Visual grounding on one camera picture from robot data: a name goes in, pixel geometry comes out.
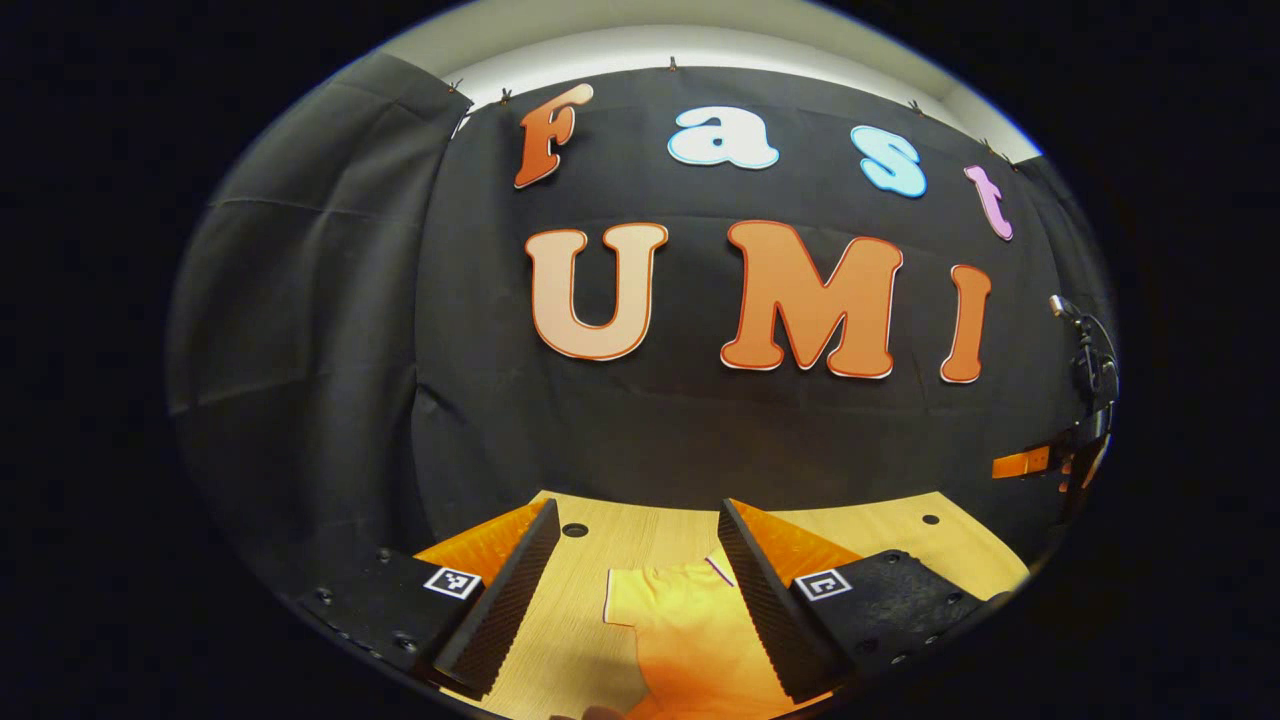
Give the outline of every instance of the orange cloth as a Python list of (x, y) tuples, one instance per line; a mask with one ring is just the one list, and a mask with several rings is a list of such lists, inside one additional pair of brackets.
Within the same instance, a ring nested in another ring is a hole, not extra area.
[(722, 548), (673, 568), (609, 570), (604, 621), (630, 625), (649, 696), (626, 720), (772, 719), (782, 692)]

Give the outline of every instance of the orange part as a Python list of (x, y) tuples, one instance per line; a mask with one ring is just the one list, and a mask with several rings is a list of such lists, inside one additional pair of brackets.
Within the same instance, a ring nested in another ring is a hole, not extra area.
[(547, 505), (545, 500), (498, 515), (470, 530), (433, 544), (413, 557), (463, 573), (480, 575), (484, 587), (492, 588), (498, 571), (515, 552), (525, 532)]
[(991, 478), (993, 480), (1016, 478), (1029, 473), (1039, 473), (1046, 468), (1048, 468), (1047, 445), (1034, 450), (1028, 450), (1027, 452), (1016, 452), (1014, 455), (995, 459), (991, 462)]
[(783, 587), (791, 587), (791, 580), (849, 565), (863, 559), (856, 552), (810, 533), (809, 530), (780, 520), (763, 510), (730, 498), (746, 523), (748, 530), (764, 556), (778, 574)]

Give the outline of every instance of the white ceiling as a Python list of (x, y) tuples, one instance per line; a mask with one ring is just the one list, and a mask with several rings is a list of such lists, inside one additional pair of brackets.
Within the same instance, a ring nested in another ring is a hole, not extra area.
[(940, 100), (957, 86), (915, 51), (805, 0), (476, 0), (419, 24), (383, 50), (444, 77), (567, 35), (655, 24), (771, 35), (847, 58)]

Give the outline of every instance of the wooden table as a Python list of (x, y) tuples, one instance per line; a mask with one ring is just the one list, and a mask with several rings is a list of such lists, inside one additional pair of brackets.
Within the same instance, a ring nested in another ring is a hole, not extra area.
[[(603, 621), (608, 570), (700, 560), (719, 546), (718, 514), (545, 491), (534, 500), (544, 497), (556, 498), (561, 525), (581, 523), (589, 532), (561, 537), (493, 692), (481, 702), (449, 694), (513, 720), (581, 717), (591, 705), (626, 712), (648, 688), (636, 665), (632, 629)], [(1009, 547), (938, 492), (773, 515), (863, 556), (890, 548), (910, 552), (980, 600), (1028, 577)], [(938, 523), (925, 523), (924, 515)]]

